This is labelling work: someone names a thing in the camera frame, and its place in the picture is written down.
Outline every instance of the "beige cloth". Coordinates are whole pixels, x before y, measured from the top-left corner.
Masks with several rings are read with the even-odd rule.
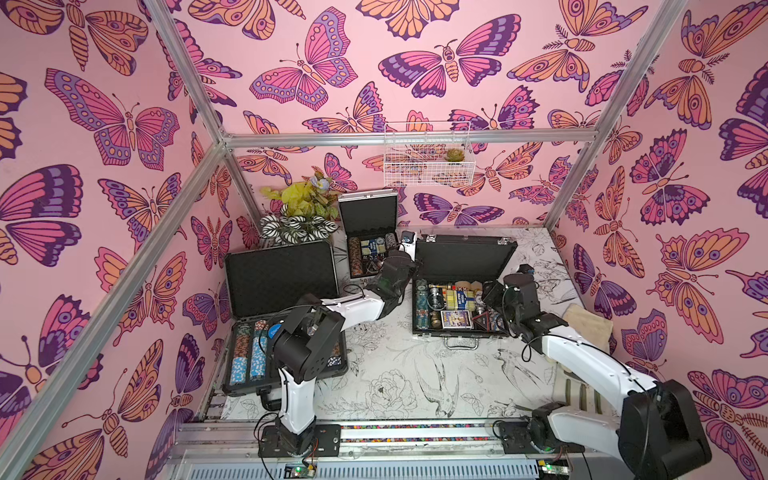
[[[565,310],[563,319],[587,341],[608,353],[608,339],[611,338],[611,332],[614,329],[613,322],[575,304]]]

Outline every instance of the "metal linear rail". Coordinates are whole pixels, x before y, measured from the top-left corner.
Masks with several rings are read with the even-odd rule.
[[[529,141],[593,141],[598,131],[592,128],[532,128],[531,130],[472,130],[461,132],[476,144],[524,143]],[[227,148],[251,147],[334,147],[342,145],[384,145],[384,138],[400,144],[441,144],[456,140],[454,131],[392,132],[387,134],[276,134],[232,135],[224,137]]]
[[[152,20],[157,33],[163,38],[165,48],[171,58],[173,58],[176,65],[176,69],[184,81],[184,86],[192,99],[195,107],[197,107],[198,113],[203,119],[208,132],[214,139],[214,143],[220,143],[223,139],[224,129],[219,122],[219,118],[216,115],[213,104],[210,102],[208,94],[205,92],[203,82],[200,79],[200,74],[197,73],[197,69],[192,63],[192,59],[187,53],[187,48],[184,46],[178,30],[176,29],[176,23],[173,17],[168,11],[168,7],[164,0],[146,0],[147,8],[152,14]],[[251,220],[259,227],[259,219],[261,218],[259,208],[256,205],[256,201],[250,192],[248,183],[243,177],[243,172],[240,170],[240,166],[237,162],[234,162],[227,155],[224,162],[229,168],[230,175],[234,180],[237,192],[240,194],[240,198],[245,203],[245,208],[251,217]]]
[[[658,54],[661,45],[664,44],[664,40],[675,25],[677,25],[677,19],[683,13],[686,4],[687,0],[664,0],[661,7],[659,7],[656,16],[651,21],[650,27],[648,27],[645,35],[643,35],[643,38],[637,45],[637,50],[629,66],[621,75],[619,85],[616,86],[611,99],[608,100],[606,107],[600,115],[600,120],[596,125],[598,130],[597,137],[581,151],[581,155],[576,159],[570,174],[565,178],[558,197],[549,209],[547,219],[544,221],[544,226],[547,230],[552,231],[565,212],[565,206],[571,201],[571,197],[573,197],[584,176],[600,154],[603,143],[611,134],[611,130],[624,110],[624,106],[629,102],[635,89],[640,84],[643,75],[645,75],[648,67],[650,67],[650,63]]]
[[[0,479],[21,477],[32,457],[43,447],[48,433],[58,421],[81,380],[114,333],[121,316],[137,290],[151,275],[154,265],[165,251],[197,195],[214,172],[223,156],[223,145],[208,149],[203,160],[182,185],[181,193],[157,223],[142,248],[131,259],[120,278],[91,315],[64,362],[53,372],[43,390],[35,397],[21,421],[5,440],[0,452]]]

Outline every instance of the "aluminum rail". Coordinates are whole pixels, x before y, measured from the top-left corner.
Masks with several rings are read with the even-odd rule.
[[[677,25],[678,17],[683,13],[687,0],[664,0],[659,7],[656,16],[643,35],[637,50],[630,61],[627,69],[621,75],[621,80],[616,86],[611,99],[603,109],[600,120],[596,125],[598,135],[588,146],[581,150],[581,155],[576,159],[570,174],[565,178],[563,186],[560,188],[558,197],[554,200],[549,209],[544,226],[552,231],[555,224],[565,212],[565,207],[571,201],[571,197],[576,192],[579,184],[589,171],[595,159],[601,152],[603,143],[608,139],[611,130],[619,119],[624,106],[629,102],[643,75],[650,67],[650,63],[656,58],[656,55],[667,38],[669,33]]]

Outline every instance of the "stack of poker chips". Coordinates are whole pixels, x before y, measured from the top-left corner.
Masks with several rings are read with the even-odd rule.
[[[351,276],[362,276],[362,252],[360,251],[360,239],[352,237],[347,240],[349,254],[349,273]]]
[[[244,323],[238,325],[235,331],[235,349],[232,358],[230,385],[245,382],[245,371],[248,368],[248,341],[251,327]]]
[[[416,328],[419,330],[429,329],[426,280],[416,280]]]

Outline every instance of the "open case lid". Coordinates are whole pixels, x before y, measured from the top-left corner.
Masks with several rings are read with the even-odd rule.
[[[397,191],[385,188],[339,195],[339,212],[348,237],[394,231]]]
[[[518,243],[506,237],[423,235],[416,242],[418,275],[437,280],[496,280]]]
[[[279,312],[306,293],[339,296],[333,250],[324,240],[231,253],[224,262],[236,319]]]

